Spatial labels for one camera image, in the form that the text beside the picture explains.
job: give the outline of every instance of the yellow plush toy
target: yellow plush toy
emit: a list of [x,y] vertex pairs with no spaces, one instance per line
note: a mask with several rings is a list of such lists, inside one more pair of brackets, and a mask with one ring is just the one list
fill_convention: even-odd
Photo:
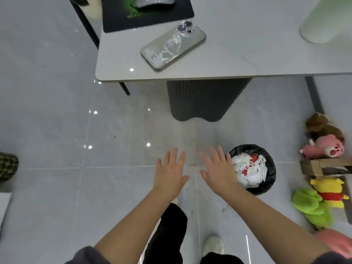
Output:
[[347,195],[342,193],[342,185],[344,184],[338,178],[333,177],[322,177],[319,179],[310,180],[310,184],[323,198],[324,202],[329,207],[344,208],[342,199],[350,199]]

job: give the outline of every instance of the forearm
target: forearm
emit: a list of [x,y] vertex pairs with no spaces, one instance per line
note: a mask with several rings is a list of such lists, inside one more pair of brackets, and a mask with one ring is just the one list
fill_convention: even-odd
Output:
[[111,264],[137,264],[168,199],[151,191],[95,248]]
[[222,198],[240,215],[276,264],[310,264],[331,251],[301,226],[238,186]]

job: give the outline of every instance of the computer mouse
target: computer mouse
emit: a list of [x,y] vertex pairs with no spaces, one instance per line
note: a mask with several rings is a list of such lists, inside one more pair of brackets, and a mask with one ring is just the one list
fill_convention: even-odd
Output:
[[151,6],[154,4],[173,4],[175,0],[136,0],[135,4],[137,8]]

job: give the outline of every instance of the smartphone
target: smartphone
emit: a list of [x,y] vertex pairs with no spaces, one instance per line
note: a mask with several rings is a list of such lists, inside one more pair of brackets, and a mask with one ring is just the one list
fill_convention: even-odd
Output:
[[155,71],[161,71],[202,44],[206,37],[196,24],[186,20],[143,47],[140,52]]

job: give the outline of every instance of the white sneaker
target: white sneaker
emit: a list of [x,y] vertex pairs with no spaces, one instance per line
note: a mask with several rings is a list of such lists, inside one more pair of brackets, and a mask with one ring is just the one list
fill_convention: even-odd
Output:
[[208,253],[214,252],[220,255],[225,254],[225,249],[223,247],[222,240],[213,235],[206,239],[205,244],[203,246],[203,257],[205,257]]
[[179,200],[178,200],[178,197],[176,197],[173,201],[172,201],[173,204],[177,205],[179,207]]

